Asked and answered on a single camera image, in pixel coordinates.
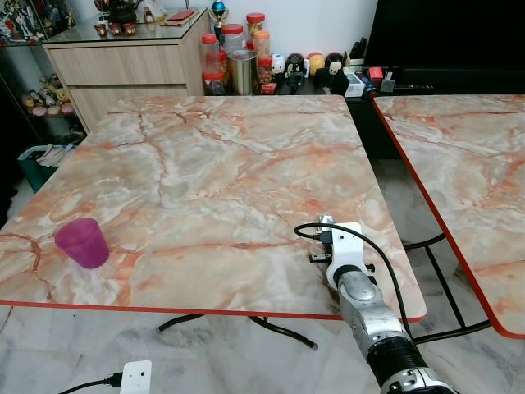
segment black monitor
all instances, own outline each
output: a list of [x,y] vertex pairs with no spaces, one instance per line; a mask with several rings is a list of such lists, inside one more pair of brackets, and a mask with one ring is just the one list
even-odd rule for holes
[[404,83],[525,87],[524,11],[523,0],[378,0],[365,66],[398,67]]

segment metal canister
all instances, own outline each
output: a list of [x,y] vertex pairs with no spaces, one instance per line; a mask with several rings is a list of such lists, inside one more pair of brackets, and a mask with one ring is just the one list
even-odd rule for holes
[[233,94],[250,96],[257,90],[257,55],[246,49],[228,53],[228,70]]

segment table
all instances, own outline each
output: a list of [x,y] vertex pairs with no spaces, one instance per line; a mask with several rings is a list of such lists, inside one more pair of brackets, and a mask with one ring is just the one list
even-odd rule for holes
[[492,325],[525,338],[525,95],[374,102]]
[[[340,319],[312,242],[321,213],[361,222],[394,265],[410,320],[426,307],[345,101],[153,97],[113,108],[0,234],[0,304]],[[99,221],[86,270],[53,233]],[[386,302],[398,310],[381,258]]]

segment black screen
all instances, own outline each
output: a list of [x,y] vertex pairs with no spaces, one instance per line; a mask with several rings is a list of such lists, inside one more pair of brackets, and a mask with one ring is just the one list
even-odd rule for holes
[[523,0],[379,0],[367,66],[521,70]]

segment red table edge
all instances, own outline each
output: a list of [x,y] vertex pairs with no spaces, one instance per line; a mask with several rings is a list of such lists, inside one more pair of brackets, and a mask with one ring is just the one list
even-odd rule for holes
[[468,281],[470,282],[474,292],[476,293],[477,299],[482,304],[483,310],[485,310],[486,316],[491,321],[492,326],[494,329],[503,337],[513,338],[513,339],[525,339],[525,333],[516,333],[516,332],[510,332],[507,331],[503,325],[500,323],[498,318],[495,316],[491,305],[489,304],[488,300],[486,299],[485,295],[483,294],[482,289],[480,288],[479,284],[476,281],[476,278],[474,277],[474,274],[470,267],[468,266],[467,260],[464,258],[463,254],[459,250],[458,245],[454,241],[454,238],[452,237],[452,234],[450,233],[449,229],[445,225],[445,221],[441,217],[439,211],[437,210],[436,206],[434,205],[434,202],[432,201],[430,195],[425,190],[425,187],[423,186],[423,183],[419,179],[418,174],[412,167],[412,164],[409,161],[409,158],[403,151],[403,147],[395,137],[394,131],[390,128],[388,121],[386,121],[385,117],[383,116],[383,113],[381,112],[381,109],[377,106],[376,100],[372,99],[372,104],[374,108],[376,109],[377,115],[379,115],[379,118],[383,122],[383,125],[385,125],[386,130],[388,131],[388,134],[390,134],[390,138],[394,142],[395,147],[397,148],[399,154],[401,155],[401,158],[403,159],[404,163],[406,164],[407,168],[409,169],[410,173],[412,174],[413,179],[416,181],[416,184],[418,185],[419,190],[421,191],[423,198],[425,201],[427,201],[427,204],[432,211],[434,218],[436,218],[438,224],[441,227],[441,230],[445,234],[445,237],[447,241],[450,244],[450,247],[454,251],[454,254],[456,255],[456,258],[458,259],[459,263],[463,267],[463,270],[465,271],[465,274],[467,275]]
[[[152,308],[148,306],[117,306],[117,305],[75,305],[55,304],[48,302],[25,302],[0,300],[0,305],[24,306],[34,308],[54,309],[83,309],[83,310],[113,310],[120,312],[154,312],[158,314],[219,314],[224,316],[260,316],[268,318],[309,318],[313,320],[342,320],[336,314],[292,314],[286,312],[259,312],[255,310],[221,310],[221,309],[184,309],[184,308]],[[409,318],[410,323],[417,323],[426,316],[420,318]]]

